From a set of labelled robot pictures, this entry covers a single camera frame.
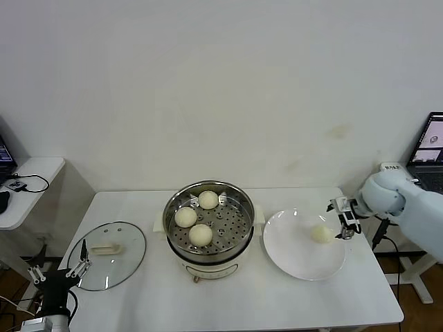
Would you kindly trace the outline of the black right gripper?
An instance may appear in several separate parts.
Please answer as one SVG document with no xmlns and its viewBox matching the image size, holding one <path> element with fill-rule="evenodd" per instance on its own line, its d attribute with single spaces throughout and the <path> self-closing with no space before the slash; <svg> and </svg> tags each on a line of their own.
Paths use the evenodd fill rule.
<svg viewBox="0 0 443 332">
<path fill-rule="evenodd" d="M 361 224 L 352 206 L 353 200 L 342 199 L 341 214 L 343 215 L 343 227 L 341 231 L 335 236 L 336 239 L 351 239 L 354 232 L 361 231 Z M 329 212 L 335 209 L 334 201 L 331 200 L 327 206 L 326 211 Z"/>
</svg>

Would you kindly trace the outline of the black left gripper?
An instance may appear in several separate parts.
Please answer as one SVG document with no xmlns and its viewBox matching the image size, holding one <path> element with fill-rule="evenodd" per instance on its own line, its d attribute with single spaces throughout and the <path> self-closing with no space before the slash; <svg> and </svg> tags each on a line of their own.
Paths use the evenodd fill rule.
<svg viewBox="0 0 443 332">
<path fill-rule="evenodd" d="M 71 269 L 54 270 L 43 273 L 47 244 L 44 243 L 40 251 L 28 262 L 28 273 L 39 291 L 43 293 L 42 307 L 39 315 L 70 315 L 67 308 L 69 291 L 78 284 L 78 277 L 82 277 L 91 260 L 87 250 L 86 239 L 82 240 L 80 258 Z"/>
</svg>

